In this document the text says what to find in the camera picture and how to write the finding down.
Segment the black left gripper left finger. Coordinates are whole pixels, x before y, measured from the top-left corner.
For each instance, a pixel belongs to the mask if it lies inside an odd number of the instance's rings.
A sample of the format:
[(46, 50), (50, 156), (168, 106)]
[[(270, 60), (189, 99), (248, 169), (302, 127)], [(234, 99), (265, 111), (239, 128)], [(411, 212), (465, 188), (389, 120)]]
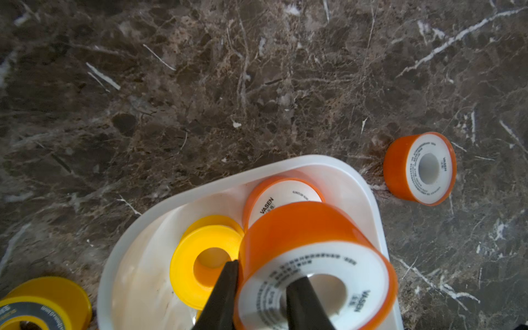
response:
[(228, 261), (192, 330), (235, 329), (233, 318), (238, 276), (239, 261)]

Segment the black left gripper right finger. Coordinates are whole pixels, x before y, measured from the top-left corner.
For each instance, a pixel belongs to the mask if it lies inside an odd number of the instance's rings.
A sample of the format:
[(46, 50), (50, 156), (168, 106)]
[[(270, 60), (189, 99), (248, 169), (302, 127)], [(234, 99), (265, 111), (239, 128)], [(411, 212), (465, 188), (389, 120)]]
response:
[(289, 330), (335, 330), (307, 277), (287, 286), (286, 303)]

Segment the orange white tape roll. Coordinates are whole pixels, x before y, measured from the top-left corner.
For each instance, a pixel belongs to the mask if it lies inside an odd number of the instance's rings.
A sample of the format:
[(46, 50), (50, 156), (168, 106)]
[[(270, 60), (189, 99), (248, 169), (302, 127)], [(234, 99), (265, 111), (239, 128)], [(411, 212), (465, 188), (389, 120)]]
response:
[(286, 289), (307, 277), (335, 329), (375, 329), (397, 298), (393, 266), (341, 209), (297, 202), (262, 216), (239, 249), (237, 329), (289, 329)]
[(275, 208), (297, 202), (325, 202), (324, 195), (311, 182), (287, 176), (274, 176), (257, 184), (243, 208), (243, 229), (247, 231)]
[(452, 192), (456, 162), (452, 144), (440, 133), (401, 137), (389, 146), (384, 157), (384, 181), (399, 199), (436, 206)]

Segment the yellow tape roll navy label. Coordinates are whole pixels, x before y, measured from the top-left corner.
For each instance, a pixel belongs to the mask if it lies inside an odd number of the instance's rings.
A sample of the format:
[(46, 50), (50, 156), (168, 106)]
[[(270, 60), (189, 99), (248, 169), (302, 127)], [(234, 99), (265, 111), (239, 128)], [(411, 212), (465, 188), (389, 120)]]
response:
[(92, 304), (85, 290), (69, 279), (44, 276), (20, 284), (1, 300), (1, 328), (87, 329)]

